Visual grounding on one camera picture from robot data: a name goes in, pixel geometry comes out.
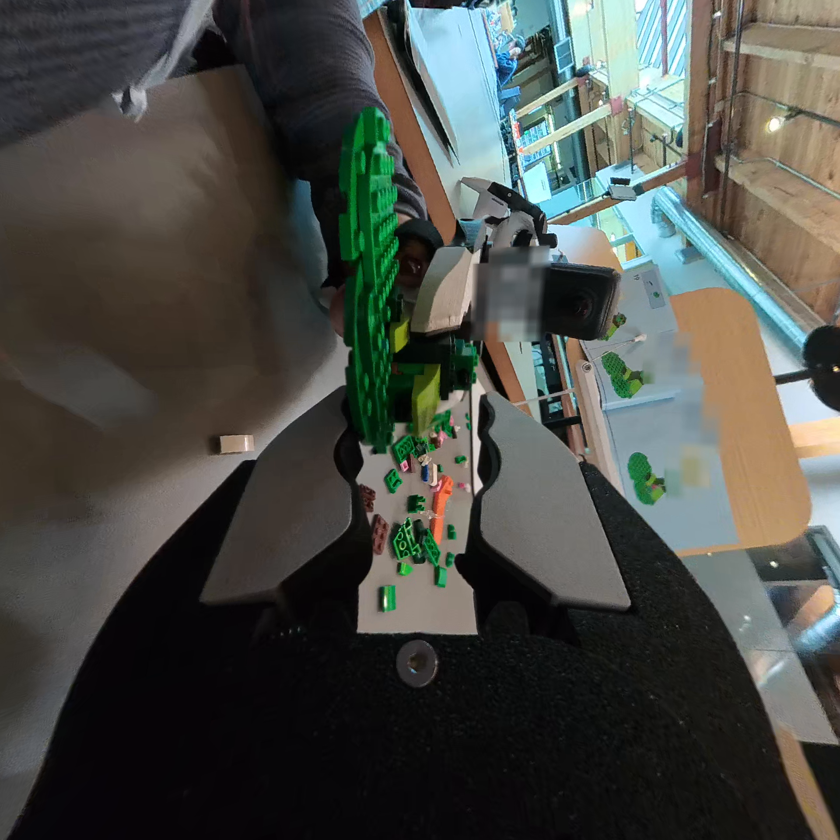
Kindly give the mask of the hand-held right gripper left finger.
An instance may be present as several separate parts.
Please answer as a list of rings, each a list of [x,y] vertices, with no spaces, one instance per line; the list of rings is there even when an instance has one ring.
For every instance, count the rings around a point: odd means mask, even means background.
[[[262,451],[209,571],[200,602],[269,602],[294,573],[341,538],[353,519],[351,485],[335,450],[349,423],[336,388]]]

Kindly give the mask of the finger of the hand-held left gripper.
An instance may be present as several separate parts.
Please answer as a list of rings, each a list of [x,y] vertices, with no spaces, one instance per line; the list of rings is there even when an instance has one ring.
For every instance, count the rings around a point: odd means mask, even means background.
[[[473,300],[480,252],[445,246],[434,255],[416,295],[411,334],[435,336],[461,328]]]

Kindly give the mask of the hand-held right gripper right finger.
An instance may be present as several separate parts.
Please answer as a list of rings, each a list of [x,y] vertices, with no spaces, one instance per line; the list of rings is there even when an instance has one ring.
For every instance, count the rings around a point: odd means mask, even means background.
[[[479,480],[456,568],[476,613],[519,602],[624,613],[631,598],[567,445],[497,393],[479,400]]]

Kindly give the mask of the green lego baseplate build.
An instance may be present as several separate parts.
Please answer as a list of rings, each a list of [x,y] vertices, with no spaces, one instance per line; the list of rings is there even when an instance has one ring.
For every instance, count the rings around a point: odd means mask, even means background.
[[[395,427],[412,434],[430,430],[441,405],[476,381],[479,352],[459,330],[411,334],[414,301],[397,287],[399,273],[395,162],[387,150],[391,126],[378,108],[366,108],[343,136],[339,187],[345,211],[339,220],[346,280],[345,332],[349,350],[345,398],[360,441],[382,452],[393,446]]]

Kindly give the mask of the person's left forearm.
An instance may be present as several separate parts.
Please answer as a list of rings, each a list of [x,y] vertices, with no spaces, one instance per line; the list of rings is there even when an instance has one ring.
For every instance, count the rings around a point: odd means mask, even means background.
[[[310,186],[327,251],[326,287],[340,288],[343,136],[362,111],[389,112],[375,85],[375,57],[353,1],[216,2],[214,22],[245,65],[294,180]]]

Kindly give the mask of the lego instruction booklet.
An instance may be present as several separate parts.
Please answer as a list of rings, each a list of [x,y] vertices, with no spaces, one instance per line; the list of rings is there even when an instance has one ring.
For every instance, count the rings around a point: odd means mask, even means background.
[[[655,263],[623,273],[605,335],[582,349],[631,506],[677,553],[735,545],[717,423]]]

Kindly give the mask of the scattered small lego pieces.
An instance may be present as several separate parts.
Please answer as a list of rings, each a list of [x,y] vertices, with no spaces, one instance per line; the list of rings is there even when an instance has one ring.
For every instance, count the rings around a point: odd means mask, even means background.
[[[470,411],[465,395],[439,411],[429,431],[411,437],[409,427],[398,424],[385,452],[362,447],[360,488],[374,496],[373,560],[359,589],[363,634],[476,633],[473,591],[455,567],[455,557],[466,551],[477,489]],[[454,488],[438,544],[429,519],[443,475],[451,476]]]

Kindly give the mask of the orange brick separator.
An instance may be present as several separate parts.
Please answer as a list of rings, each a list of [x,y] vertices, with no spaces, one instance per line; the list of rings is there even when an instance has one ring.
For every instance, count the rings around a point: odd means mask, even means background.
[[[448,500],[454,488],[451,476],[443,475],[434,486],[432,514],[429,519],[429,529],[436,543],[440,544],[444,538],[445,513]]]

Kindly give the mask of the wooden table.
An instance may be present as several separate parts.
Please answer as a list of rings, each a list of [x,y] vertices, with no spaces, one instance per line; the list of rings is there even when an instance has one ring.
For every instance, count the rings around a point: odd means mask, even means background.
[[[702,538],[680,558],[786,544],[808,528],[809,487],[795,454],[760,322],[749,301],[717,287],[670,298],[717,421],[721,466],[738,538]]]

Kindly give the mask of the black floor lamp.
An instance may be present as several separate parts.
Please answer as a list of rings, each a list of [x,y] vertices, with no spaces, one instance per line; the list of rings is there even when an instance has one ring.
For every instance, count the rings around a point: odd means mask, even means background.
[[[825,406],[839,412],[839,327],[825,325],[812,331],[802,349],[802,368],[778,374],[776,385],[810,383],[815,397]]]

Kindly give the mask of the person's grey sweater torso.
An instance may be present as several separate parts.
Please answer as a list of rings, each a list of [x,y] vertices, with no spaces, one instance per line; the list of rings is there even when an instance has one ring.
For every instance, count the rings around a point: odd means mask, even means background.
[[[210,1],[2,1],[1,144],[101,106],[131,119],[183,69]]]

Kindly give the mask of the metal duct pipe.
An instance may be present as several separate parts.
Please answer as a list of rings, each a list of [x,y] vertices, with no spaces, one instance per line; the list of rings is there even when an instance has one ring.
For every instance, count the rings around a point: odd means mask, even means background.
[[[739,242],[692,213],[670,186],[660,186],[652,211],[666,217],[731,289],[747,298],[792,352],[800,353],[823,321]]]

